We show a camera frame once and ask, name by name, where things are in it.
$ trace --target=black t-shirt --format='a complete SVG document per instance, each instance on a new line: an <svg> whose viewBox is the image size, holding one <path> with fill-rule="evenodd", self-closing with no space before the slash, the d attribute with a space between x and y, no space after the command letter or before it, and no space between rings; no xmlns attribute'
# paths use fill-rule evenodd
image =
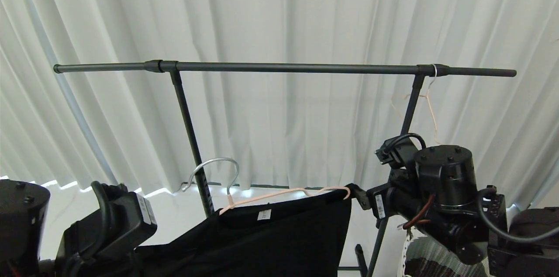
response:
<svg viewBox="0 0 559 277"><path fill-rule="evenodd" d="M351 215L346 195L216 211L173 242L136 251L145 276L337 276Z"/></svg>

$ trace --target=light under curtain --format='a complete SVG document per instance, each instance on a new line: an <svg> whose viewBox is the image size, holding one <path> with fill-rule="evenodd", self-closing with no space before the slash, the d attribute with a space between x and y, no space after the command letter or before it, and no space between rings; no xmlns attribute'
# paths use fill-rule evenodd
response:
<svg viewBox="0 0 559 277"><path fill-rule="evenodd" d="M559 158L557 1L1 0L0 175L77 181L82 189L92 180L124 182L150 193L178 190L193 170L168 75L56 76L56 63L437 62L518 71L512 79L438 78L430 100L438 140L472 150L478 186L494 184L525 208L550 188L545 182ZM182 78L202 159L235 158L242 188L384 183L389 169L373 152L399 133L412 82L327 74ZM435 144L423 98L411 132ZM227 163L206 171L222 184L233 173Z"/></svg>

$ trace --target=gray cable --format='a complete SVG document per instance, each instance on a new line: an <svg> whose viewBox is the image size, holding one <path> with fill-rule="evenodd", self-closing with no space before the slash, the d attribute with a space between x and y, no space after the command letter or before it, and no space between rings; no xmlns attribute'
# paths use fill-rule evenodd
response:
<svg viewBox="0 0 559 277"><path fill-rule="evenodd" d="M488 187L487 189L481 190L477 194L477 211L479 212L483 223L485 223L485 225L489 227L489 230L496 233L499 237L516 243L534 243L559 234L559 227L551 229L550 231L547 231L546 233L537 235L535 237L517 237L515 235L510 235L505 231L502 231L493 222L491 222L491 220L489 220L489 218L487 217L487 215L485 215L485 212L483 211L483 205L482 205L483 198L489 194L495 194L495 193L497 193L497 190L493 187Z"/></svg>
<svg viewBox="0 0 559 277"><path fill-rule="evenodd" d="M212 163L212 162L216 162L216 161L229 161L232 162L233 164L235 164L235 177L233 178L233 180L231 181L231 183L227 186L227 195L231 195L231 193L229 192L229 189L233 186L233 184L235 184L235 181L237 180L237 177L239 177L239 163L237 163L235 161L235 159L232 158L226 158L226 157L220 157L220 158L213 158L210 159L206 162L202 162L200 164L198 164L198 166L196 167L196 169L194 169L194 171L192 172L192 174L190 175L190 178L188 179L188 182L182 182L180 184L180 187L182 187L184 184L188 184L187 187L185 187L184 189L182 189L182 191L186 191L188 190L188 188L190 186L192 186L192 179L194 179L194 175L196 174L196 172L200 171L200 169L205 166L206 164Z"/></svg>

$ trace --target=black metal clothing rack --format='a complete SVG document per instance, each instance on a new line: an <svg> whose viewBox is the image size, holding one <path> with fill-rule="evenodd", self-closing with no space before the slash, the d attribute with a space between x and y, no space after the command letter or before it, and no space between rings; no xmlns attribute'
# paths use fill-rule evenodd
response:
<svg viewBox="0 0 559 277"><path fill-rule="evenodd" d="M54 66L56 73L68 72L99 72L99 71L126 71L126 70L146 70L148 72L165 73L169 72L179 103L180 112L183 117L184 126L192 148L194 162L196 165L202 163L202 157L194 134L194 127L188 103L184 96L181 71L202 71L202 72L265 72L265 73L332 73L332 74L399 74L414 75L411 88L410 100L407 104L404 123L400 134L409 132L411 120L419 98L419 93L426 76L446 76L446 75L469 75L469 76L505 76L514 77L515 70L511 69L488 69L488 68L458 68L449 67L442 64L423 64L416 66L386 66L386 65L340 65L340 64L280 64L280 63L237 63L237 62L178 62L166 60L151 60L147 62L132 63L112 63L112 64L78 64L78 65L59 65ZM201 168L195 175L196 185L200 192L202 205L206 217L214 213L214 204L208 187L206 174ZM339 267L340 270L358 270L361 277L371 277L375 270L379 252L386 232L388 218L377 221L376 227L379 229L375 241L375 247L371 255L369 267L365 262L361 245L356 245L355 254L357 255L357 267Z"/></svg>

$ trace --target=white floor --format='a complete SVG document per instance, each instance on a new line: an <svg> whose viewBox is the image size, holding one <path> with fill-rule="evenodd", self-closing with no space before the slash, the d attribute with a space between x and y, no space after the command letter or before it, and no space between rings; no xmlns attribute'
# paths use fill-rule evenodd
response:
<svg viewBox="0 0 559 277"><path fill-rule="evenodd" d="M98 208L97 200L92 191L81 192L76 186L61 190L58 185L49 186L52 197L48 206L45 229L42 238L40 255L43 259L53 259L58 251L60 238L65 229L73 222L82 219ZM274 189L251 189L239 191L232 189L234 199L246 199L273 191ZM211 187L214 205L217 208L227 205L225 189L220 186ZM300 194L282 195L274 197L269 201L258 201L257 204L273 203L275 201L297 199ZM158 231L144 245L168 243L191 229L204 220L204 210L200 203L197 189L189 189L186 193L171 195L160 193L148 200L152 204L155 218L158 222ZM349 225L345 248L342 255L341 266L355 266L354 248L357 243L361 244L365 252L365 260L369 263L372 246L374 244L377 229L375 218L371 211L362 211L357 202L353 201L352 217ZM403 218L392 217L389 221L389 229L386 232L383 248L379 256L376 277L393 277L396 275L401 247L405 235L397 231L396 227L403 223ZM358 277L357 271L341 271L338 276Z"/></svg>

